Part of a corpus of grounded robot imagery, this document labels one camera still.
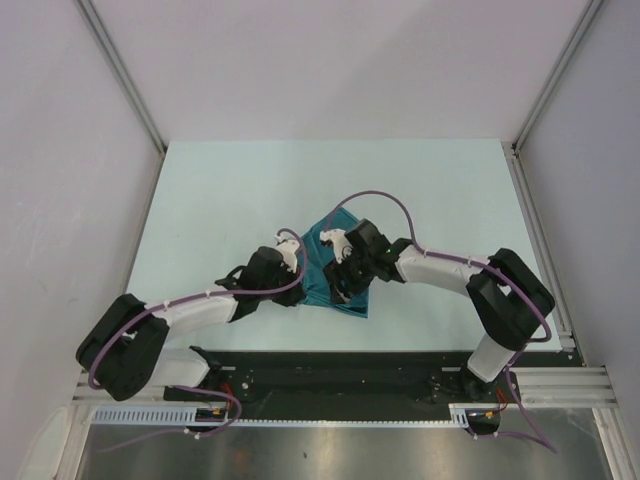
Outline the teal satin napkin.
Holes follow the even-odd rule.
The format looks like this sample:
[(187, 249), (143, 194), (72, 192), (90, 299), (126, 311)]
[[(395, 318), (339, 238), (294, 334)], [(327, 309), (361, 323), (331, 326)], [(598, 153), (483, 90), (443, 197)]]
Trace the teal satin napkin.
[(320, 242), (320, 233), (325, 227), (328, 216), (316, 222), (303, 236), (308, 266), (303, 279), (306, 299), (303, 305), (329, 308), (341, 314), (358, 318), (367, 318), (369, 313), (369, 291), (356, 295), (346, 304), (334, 304), (330, 301), (329, 283), (323, 268), (334, 258), (333, 250)]

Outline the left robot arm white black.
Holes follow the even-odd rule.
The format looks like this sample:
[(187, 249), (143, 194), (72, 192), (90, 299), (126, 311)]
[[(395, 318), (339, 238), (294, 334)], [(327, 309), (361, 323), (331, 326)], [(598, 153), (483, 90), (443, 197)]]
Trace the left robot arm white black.
[(261, 303), (294, 307), (305, 299), (306, 252), (299, 240), (261, 246), (246, 265), (215, 282), (213, 289), (151, 306), (131, 293), (117, 297), (76, 351), (93, 390), (128, 400), (157, 370), (167, 341), (255, 313)]

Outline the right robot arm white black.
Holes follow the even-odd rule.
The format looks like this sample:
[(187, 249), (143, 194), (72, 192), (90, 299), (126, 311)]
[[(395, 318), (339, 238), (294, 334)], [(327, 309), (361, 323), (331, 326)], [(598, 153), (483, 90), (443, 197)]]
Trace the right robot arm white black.
[(375, 279), (431, 285), (470, 299), (484, 335), (461, 368), (459, 389), (473, 401), (496, 391), (498, 376), (538, 328), (550, 334), (546, 317), (555, 299), (510, 249), (485, 259), (425, 250), (411, 239), (390, 242), (367, 219), (348, 231), (325, 230), (319, 239), (334, 254), (323, 273), (335, 304), (347, 303)]

